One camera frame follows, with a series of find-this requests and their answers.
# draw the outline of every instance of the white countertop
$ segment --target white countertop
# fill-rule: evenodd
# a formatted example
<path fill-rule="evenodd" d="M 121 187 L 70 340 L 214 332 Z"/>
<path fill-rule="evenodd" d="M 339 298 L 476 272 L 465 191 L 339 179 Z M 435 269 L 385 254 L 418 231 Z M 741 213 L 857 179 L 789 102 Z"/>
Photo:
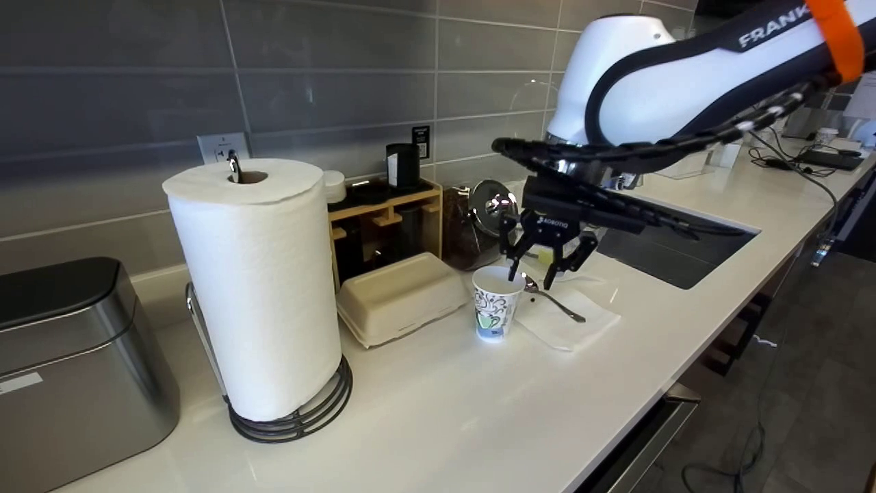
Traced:
<path fill-rule="evenodd" d="M 825 183 L 845 194 L 868 168 Z M 526 332 L 484 346 L 467 310 L 372 351 L 344 338 L 352 401 L 325 429 L 294 444 L 242 439 L 192 324 L 172 324 L 158 338 L 181 384 L 181 424 L 158 446 L 66 490 L 530 493 L 578 484 L 829 210 L 812 183 L 753 164 L 707 168 L 684 180 L 645 175 L 634 194 L 758 235 L 692 290 L 593 254 L 574 277 L 622 324 L 578 357 L 551 354 Z"/>

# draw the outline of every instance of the stainless steel bin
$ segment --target stainless steel bin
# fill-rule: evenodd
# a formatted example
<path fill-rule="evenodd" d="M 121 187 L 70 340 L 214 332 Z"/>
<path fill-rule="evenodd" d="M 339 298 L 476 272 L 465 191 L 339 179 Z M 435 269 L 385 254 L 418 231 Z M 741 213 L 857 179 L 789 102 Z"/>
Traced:
<path fill-rule="evenodd" d="M 174 379 L 117 260 L 0 277 L 0 490 L 75 483 L 174 423 Z"/>

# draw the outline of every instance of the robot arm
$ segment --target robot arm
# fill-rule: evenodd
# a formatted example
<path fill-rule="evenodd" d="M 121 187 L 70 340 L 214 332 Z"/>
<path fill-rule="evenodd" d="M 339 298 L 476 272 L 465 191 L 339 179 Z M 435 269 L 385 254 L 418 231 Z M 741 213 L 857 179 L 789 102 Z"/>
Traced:
<path fill-rule="evenodd" d="M 808 90 L 876 68 L 876 0 L 768 0 L 721 30 L 673 42 L 659 19 L 608 17 L 580 36 L 541 143 L 495 139 L 492 151 L 533 171 L 513 260 L 544 238 L 593 250 L 580 221 L 634 231 L 677 225 L 645 202 L 599 190 L 604 172 L 654 172 L 711 143 L 730 143 L 799 106 Z"/>

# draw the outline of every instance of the paper towel holder base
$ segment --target paper towel holder base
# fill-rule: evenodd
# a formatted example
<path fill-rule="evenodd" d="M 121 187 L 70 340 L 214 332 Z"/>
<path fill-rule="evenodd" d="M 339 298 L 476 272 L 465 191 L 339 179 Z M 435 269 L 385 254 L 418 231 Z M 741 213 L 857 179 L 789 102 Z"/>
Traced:
<path fill-rule="evenodd" d="M 221 401 L 228 403 L 231 424 L 243 439 L 259 442 L 259 444 L 298 442 L 304 435 L 324 429 L 329 423 L 333 423 L 344 410 L 351 394 L 352 394 L 352 371 L 351 371 L 347 360 L 343 357 L 336 365 L 336 372 L 329 379 L 329 384 L 310 403 L 291 410 L 288 417 L 273 420 L 273 423 L 251 423 L 251 420 L 236 413 L 233 403 L 228 401 L 225 381 L 221 381 L 221 372 L 220 372 L 220 365 L 214 357 L 214 346 L 206 332 L 206 321 L 202 321 L 192 282 L 185 284 L 185 306 L 190 306 L 192 324 L 196 328 L 196 338 L 206 347 L 206 357 L 214 366 L 214 375 L 220 381 Z"/>

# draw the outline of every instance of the sink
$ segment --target sink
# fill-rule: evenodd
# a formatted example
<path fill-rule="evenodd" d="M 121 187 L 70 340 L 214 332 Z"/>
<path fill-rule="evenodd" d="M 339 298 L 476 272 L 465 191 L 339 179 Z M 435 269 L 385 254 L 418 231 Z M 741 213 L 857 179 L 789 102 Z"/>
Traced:
<path fill-rule="evenodd" d="M 749 238 L 756 238 L 753 231 L 730 228 L 662 205 L 651 209 L 681 220 L 684 225 L 689 225 L 692 235 L 677 234 L 671 228 L 643 228 L 640 234 L 608 231 L 597 251 L 681 290 L 695 288 L 710 272 L 714 272 Z"/>

